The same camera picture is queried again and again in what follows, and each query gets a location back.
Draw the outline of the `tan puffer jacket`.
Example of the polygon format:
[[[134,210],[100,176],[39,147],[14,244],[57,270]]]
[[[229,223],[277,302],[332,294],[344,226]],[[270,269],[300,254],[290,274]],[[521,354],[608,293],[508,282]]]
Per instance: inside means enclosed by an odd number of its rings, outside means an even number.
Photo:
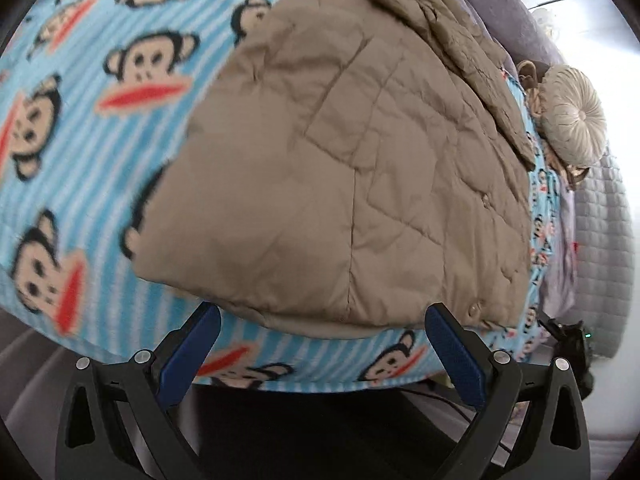
[[[194,108],[132,267],[274,330],[357,337],[525,308],[535,167],[458,0],[279,0]]]

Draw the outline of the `purple fleece blanket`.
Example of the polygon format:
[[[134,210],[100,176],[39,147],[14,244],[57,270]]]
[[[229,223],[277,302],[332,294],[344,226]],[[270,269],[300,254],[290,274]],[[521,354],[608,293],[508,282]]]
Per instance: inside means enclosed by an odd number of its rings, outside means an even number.
[[[542,31],[522,0],[466,0],[488,32],[508,52],[514,64],[529,60],[538,65],[564,63],[551,39]]]

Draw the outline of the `blue monkey print blanket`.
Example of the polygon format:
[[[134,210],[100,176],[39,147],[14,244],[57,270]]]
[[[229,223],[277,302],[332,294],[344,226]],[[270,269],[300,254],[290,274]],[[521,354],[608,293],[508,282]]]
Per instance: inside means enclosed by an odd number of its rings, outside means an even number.
[[[278,1],[36,1],[1,59],[2,307],[67,348],[115,362],[157,344],[207,300],[139,278],[132,260],[146,206],[186,140],[194,108]],[[535,153],[529,283],[516,324],[460,323],[524,361],[541,338],[536,310],[558,180],[500,49]],[[423,321],[311,337],[216,306],[221,331],[198,372],[216,386],[348,391],[442,370]]]

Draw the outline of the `round beige pleated cushion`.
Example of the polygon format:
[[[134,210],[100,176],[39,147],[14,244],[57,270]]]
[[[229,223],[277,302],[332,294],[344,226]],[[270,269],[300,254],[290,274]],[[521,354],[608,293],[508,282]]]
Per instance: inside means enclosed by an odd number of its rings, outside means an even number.
[[[539,87],[541,127],[567,165],[595,165],[606,148],[606,121],[597,91],[577,68],[553,65]]]

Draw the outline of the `grey quilted bed cover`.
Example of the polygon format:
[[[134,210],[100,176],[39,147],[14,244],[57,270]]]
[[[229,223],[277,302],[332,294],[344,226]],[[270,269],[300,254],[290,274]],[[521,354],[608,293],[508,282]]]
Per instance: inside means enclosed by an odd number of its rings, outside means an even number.
[[[614,358],[631,310],[634,232],[623,179],[610,154],[575,191],[560,185],[554,226],[541,309],[563,323],[584,322],[593,353]]]

